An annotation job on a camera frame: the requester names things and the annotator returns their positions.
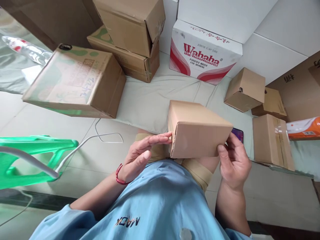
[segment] red bracelet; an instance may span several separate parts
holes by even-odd
[[[117,181],[117,183],[120,183],[121,185],[127,185],[127,184],[131,183],[132,181],[126,183],[125,181],[120,180],[120,179],[118,178],[118,173],[119,173],[120,169],[122,168],[122,166],[123,166],[122,163],[120,163],[120,166],[119,166],[118,169],[116,170],[116,181]]]

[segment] light blue shirt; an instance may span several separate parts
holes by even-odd
[[[250,239],[224,230],[191,174],[162,160],[147,165],[102,220],[67,205],[46,217],[30,239],[180,239],[182,228],[190,230],[192,239]]]

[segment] green plastic stool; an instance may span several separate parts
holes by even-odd
[[[73,150],[78,145],[79,142],[76,140],[52,138],[48,135],[0,138],[0,146],[16,148],[30,155],[52,152],[53,156],[47,164],[51,169],[56,167],[65,151]],[[55,180],[45,172],[34,175],[20,175],[16,167],[12,166],[17,159],[16,156],[0,152],[0,189]]]

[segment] orange package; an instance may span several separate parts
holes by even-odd
[[[287,123],[290,140],[320,140],[320,117]]]

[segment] red wave design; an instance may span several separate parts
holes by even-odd
[[[197,79],[211,83],[213,85],[217,85],[223,79],[223,77],[230,71],[233,65],[235,65],[235,63],[224,68],[212,69],[203,72],[197,77]]]
[[[181,72],[185,75],[190,76],[190,67],[187,61],[183,58],[183,56],[178,51],[176,45],[171,39],[171,49],[170,49],[170,65],[169,68],[175,70],[177,72]]]

